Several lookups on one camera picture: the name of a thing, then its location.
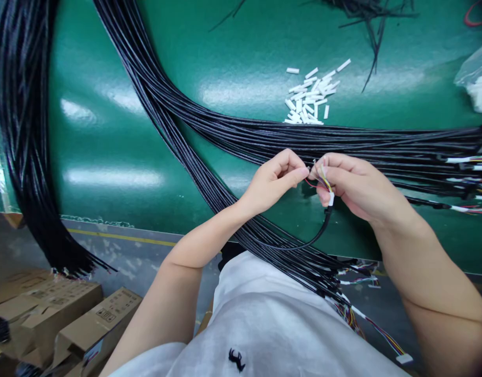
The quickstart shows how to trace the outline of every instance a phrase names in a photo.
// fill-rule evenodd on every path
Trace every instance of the green surface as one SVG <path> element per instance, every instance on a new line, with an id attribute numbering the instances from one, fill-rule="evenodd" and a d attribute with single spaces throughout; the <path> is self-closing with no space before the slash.
<path id="1" fill-rule="evenodd" d="M 462 22 L 472 0 L 418 1 L 418 19 L 388 20 L 378 73 L 364 94 L 373 57 L 364 25 L 338 29 L 347 22 L 342 12 L 317 3 L 247 0 L 235 19 L 208 32 L 237 2 L 140 2 L 166 73 L 208 108 L 282 120 L 290 86 L 316 66 L 328 72 L 351 58 L 340 73 L 339 93 L 330 100 L 331 123 L 380 128 L 482 123 L 453 84 L 461 64 L 482 45 L 482 28 Z M 286 74 L 288 66 L 303 74 Z M 63 214 L 178 234 L 212 215 L 148 120 L 90 1 L 60 1 L 50 86 L 51 157 Z M 185 133 L 241 195 L 256 166 L 189 129 Z M 331 254 L 377 258 L 368 226 L 340 204 L 317 246 Z M 482 217 L 418 210 L 461 268 L 482 273 Z M 285 195 L 267 216 L 302 239 L 310 239 L 323 220 L 314 191 L 305 185 Z"/>

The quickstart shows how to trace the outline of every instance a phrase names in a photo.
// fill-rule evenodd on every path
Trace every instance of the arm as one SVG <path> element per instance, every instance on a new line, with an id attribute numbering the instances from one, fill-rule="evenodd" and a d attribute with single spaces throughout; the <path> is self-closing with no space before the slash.
<path id="1" fill-rule="evenodd" d="M 272 207 L 308 174 L 295 153 L 282 151 L 257 170 L 237 203 L 183 237 L 162 262 L 101 377 L 151 348 L 191 341 L 202 268 L 246 221 Z"/>
<path id="2" fill-rule="evenodd" d="M 482 368 L 482 298 L 425 220 L 366 161 L 328 153 L 327 179 L 375 232 L 384 265 L 417 333 L 431 375 L 474 375 Z M 327 205 L 329 194 L 318 189 Z"/>

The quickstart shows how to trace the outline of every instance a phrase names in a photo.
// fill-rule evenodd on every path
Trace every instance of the red cable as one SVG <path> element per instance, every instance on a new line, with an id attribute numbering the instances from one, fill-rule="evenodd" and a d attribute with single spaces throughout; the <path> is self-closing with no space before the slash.
<path id="1" fill-rule="evenodd" d="M 305 179 L 305 181 L 306 181 L 306 182 L 309 184 L 309 186 L 311 186 L 311 187 L 315 187 L 315 188 L 318 188 L 317 186 L 314 186 L 314 185 L 313 185 L 313 184 L 311 184 L 309 181 L 307 181 L 307 178 L 304 178 L 304 179 Z"/>
<path id="2" fill-rule="evenodd" d="M 470 8 L 469 10 L 467 11 L 466 15 L 464 16 L 464 23 L 469 26 L 469 27 L 477 27 L 477 26 L 481 26 L 482 25 L 482 21 L 480 22 L 473 22 L 469 19 L 469 15 L 471 14 L 471 11 L 473 10 L 473 8 L 478 5 L 479 3 L 481 3 L 482 0 L 478 0 L 477 2 L 475 2 Z"/>

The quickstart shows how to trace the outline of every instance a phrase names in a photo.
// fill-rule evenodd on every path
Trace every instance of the person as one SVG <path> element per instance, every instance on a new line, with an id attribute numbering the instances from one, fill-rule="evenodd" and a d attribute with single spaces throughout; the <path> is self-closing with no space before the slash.
<path id="1" fill-rule="evenodd" d="M 325 173 L 351 212 L 369 222 L 418 336 L 429 375 L 482 368 L 482 297 L 431 227 L 370 163 L 328 153 Z M 102 377 L 401 376 L 322 297 L 246 251 L 220 273 L 208 327 L 193 337 L 202 268 L 249 219 L 309 176 L 286 149 L 242 197 L 184 236 L 162 262 Z M 330 194 L 317 189 L 326 207 Z"/>

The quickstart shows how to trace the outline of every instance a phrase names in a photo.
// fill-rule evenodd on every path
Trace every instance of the wrist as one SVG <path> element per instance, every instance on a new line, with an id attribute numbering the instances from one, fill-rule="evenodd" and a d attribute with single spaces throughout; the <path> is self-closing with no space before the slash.
<path id="1" fill-rule="evenodd" d="M 229 209 L 232 210 L 235 218 L 239 221 L 246 223 L 247 221 L 251 220 L 253 217 L 258 215 L 256 211 L 249 205 L 247 205 L 242 198 L 239 199 L 237 202 L 232 204 Z"/>
<path id="2" fill-rule="evenodd" d="M 375 232 L 388 231 L 395 234 L 407 234 L 421 226 L 427 226 L 425 220 L 411 206 L 405 210 L 396 211 L 393 216 L 384 219 L 373 219 L 369 221 Z"/>

